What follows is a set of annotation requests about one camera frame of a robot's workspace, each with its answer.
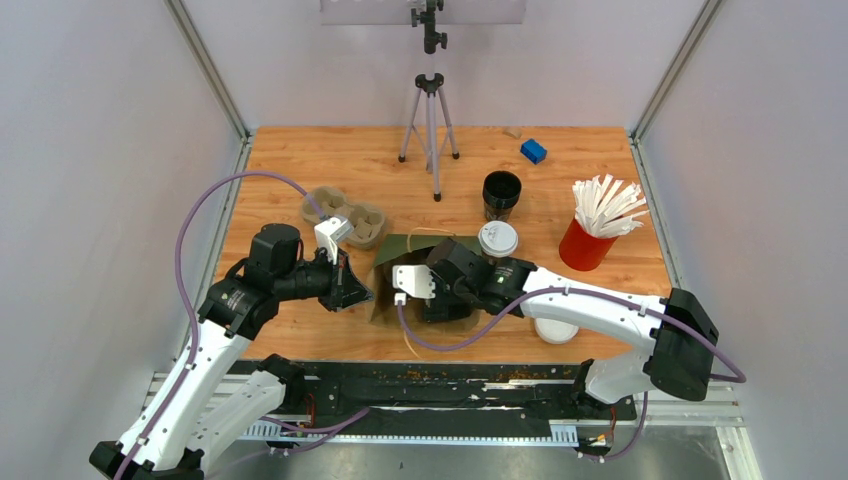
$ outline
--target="white wall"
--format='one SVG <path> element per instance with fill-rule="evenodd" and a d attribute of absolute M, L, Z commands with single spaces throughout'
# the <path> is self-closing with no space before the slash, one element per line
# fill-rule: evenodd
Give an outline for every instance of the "white wall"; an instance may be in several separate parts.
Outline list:
<path fill-rule="evenodd" d="M 183 339 L 174 238 L 237 142 L 163 2 L 0 3 L 0 477 L 100 478 Z"/>
<path fill-rule="evenodd" d="M 421 27 L 322 27 L 319 0 L 187 4 L 251 127 L 403 124 L 429 68 Z M 523 25 L 440 26 L 452 120 L 633 126 L 701 4 L 529 0 Z"/>
<path fill-rule="evenodd" d="M 848 5 L 728 1 L 645 145 L 764 478 L 844 478 Z"/>

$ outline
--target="white plastic lid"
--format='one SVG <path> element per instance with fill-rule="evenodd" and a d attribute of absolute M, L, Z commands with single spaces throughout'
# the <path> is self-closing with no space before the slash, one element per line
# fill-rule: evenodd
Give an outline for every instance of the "white plastic lid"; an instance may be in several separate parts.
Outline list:
<path fill-rule="evenodd" d="M 537 318 L 533 321 L 533 324 L 536 326 L 536 333 L 542 340 L 555 345 L 566 343 L 574 338 L 580 330 L 570 323 L 547 318 Z"/>
<path fill-rule="evenodd" d="M 477 234 L 483 252 L 493 257 L 512 255 L 518 248 L 518 232 L 512 225 L 495 220 L 483 225 Z"/>

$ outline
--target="blue object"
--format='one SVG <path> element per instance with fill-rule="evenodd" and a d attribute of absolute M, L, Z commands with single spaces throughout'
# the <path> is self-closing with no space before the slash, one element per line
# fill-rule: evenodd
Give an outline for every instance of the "blue object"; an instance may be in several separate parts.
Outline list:
<path fill-rule="evenodd" d="M 529 158 L 533 165 L 538 165 L 548 156 L 548 151 L 532 138 L 521 144 L 521 153 Z"/>

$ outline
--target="gray floor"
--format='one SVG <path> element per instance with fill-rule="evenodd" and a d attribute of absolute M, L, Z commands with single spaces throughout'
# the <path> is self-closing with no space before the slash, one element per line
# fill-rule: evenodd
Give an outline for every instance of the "gray floor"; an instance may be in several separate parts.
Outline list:
<path fill-rule="evenodd" d="M 616 429 L 618 443 L 632 431 Z M 291 458 L 261 456 L 219 470 L 260 445 L 233 444 L 213 468 L 215 480 L 729 480 L 715 429 L 708 427 L 649 427 L 628 456 L 603 465 L 550 447 L 327 444 Z"/>

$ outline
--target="wooden tabletop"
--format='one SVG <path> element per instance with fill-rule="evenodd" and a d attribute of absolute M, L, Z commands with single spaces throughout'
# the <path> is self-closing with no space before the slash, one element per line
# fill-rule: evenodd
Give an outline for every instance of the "wooden tabletop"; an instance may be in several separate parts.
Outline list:
<path fill-rule="evenodd" d="M 261 128 L 248 170 L 271 170 L 286 175 L 307 191 L 322 185 L 336 187 L 354 202 L 384 210 L 389 232 L 406 234 L 418 226 L 476 235 L 485 223 L 482 184 L 494 170 L 510 170 L 523 189 L 509 218 L 519 233 L 514 257 L 522 258 L 579 280 L 637 294 L 666 295 L 670 284 L 649 216 L 646 225 L 620 238 L 600 267 L 578 272 L 565 266 L 557 247 L 574 215 L 571 185 L 609 173 L 639 182 L 626 134 L 621 128 L 524 128 L 521 140 L 500 128 L 457 127 L 459 160 L 448 148 L 441 158 L 442 201 L 433 201 L 432 176 L 424 169 L 420 146 L 410 142 L 406 163 L 397 155 L 403 138 L 399 127 Z M 533 165 L 519 153 L 521 142 L 536 139 L 548 156 Z M 302 197 L 284 183 L 267 178 L 246 179 L 224 244 L 217 277 L 246 257 L 250 241 L 267 223 L 288 223 L 301 231 L 307 258 L 315 249 L 312 227 L 299 216 Z M 350 253 L 356 275 L 364 280 L 376 249 Z M 453 344 L 481 328 L 483 315 L 471 332 L 447 334 L 439 329 L 421 336 L 434 343 Z M 608 358 L 629 349 L 617 340 L 581 330 L 565 345 L 550 345 L 536 335 L 532 320 L 507 317 L 477 343 L 456 352 L 441 353 L 404 342 L 399 326 L 370 325 L 364 308 L 327 312 L 314 299 L 286 302 L 268 322 L 245 354 L 265 358 L 278 353 L 291 359 L 357 361 L 468 361 L 498 363 L 579 363 Z"/>

